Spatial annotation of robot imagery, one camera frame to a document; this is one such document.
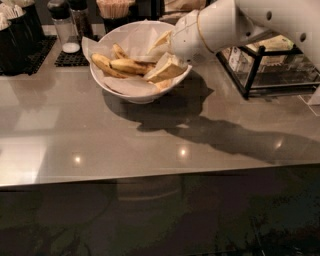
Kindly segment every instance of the cup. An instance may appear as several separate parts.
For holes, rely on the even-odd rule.
[[[28,65],[26,54],[17,44],[11,26],[0,30],[0,68],[5,75],[21,74]]]
[[[10,30],[13,34],[13,37],[18,45],[19,49],[26,56],[34,53],[34,44],[32,41],[32,34],[26,24],[27,14],[24,14],[20,17],[9,19],[11,22]]]
[[[37,43],[45,39],[45,35],[42,29],[41,21],[37,13],[36,5],[31,4],[22,8],[26,11],[25,22],[32,35],[32,41]]]
[[[128,16],[122,18],[105,19],[103,18],[104,29],[106,34],[114,30],[115,28],[121,27],[129,23]]]

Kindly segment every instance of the condiment bottle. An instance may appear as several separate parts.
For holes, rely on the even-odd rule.
[[[68,0],[71,14],[76,24],[80,39],[83,36],[93,38],[93,30],[89,20],[89,10],[86,0]]]
[[[47,7],[57,30],[62,51],[66,53],[79,51],[80,44],[70,16],[68,3],[65,0],[50,0]]]

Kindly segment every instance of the stainless steel counter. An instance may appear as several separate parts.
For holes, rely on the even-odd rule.
[[[299,96],[246,101],[217,60],[134,105],[88,67],[55,67],[59,53],[57,41],[36,74],[0,77],[1,185],[320,162],[320,117]]]

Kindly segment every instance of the robotic arm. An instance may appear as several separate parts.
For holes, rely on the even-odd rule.
[[[172,52],[192,65],[220,50],[281,34],[320,70],[319,0],[218,0],[181,18],[171,35]],[[320,89],[313,96],[320,104]]]

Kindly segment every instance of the black metal frame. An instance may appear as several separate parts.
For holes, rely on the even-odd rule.
[[[284,51],[266,51],[264,46],[260,46],[258,51],[253,51],[248,47],[238,47],[241,51],[248,54],[250,57],[254,59],[253,65],[249,72],[248,78],[245,84],[242,84],[239,78],[237,77],[236,73],[232,70],[229,66],[228,60],[225,56],[219,52],[217,53],[217,58],[221,62],[222,66],[225,68],[233,82],[235,83],[238,91],[240,94],[245,98],[248,99],[252,92],[256,94],[274,94],[274,93],[281,93],[281,94],[289,94],[289,93],[313,93],[316,88],[319,86],[320,81],[316,82],[313,81],[311,83],[297,83],[297,84],[285,84],[285,85],[269,85],[269,86],[259,86],[253,88],[253,82],[256,78],[258,69],[260,67],[260,63],[263,57],[265,56],[279,56],[279,55],[295,55],[295,54],[303,54],[298,48],[293,47],[292,50],[284,50]]]

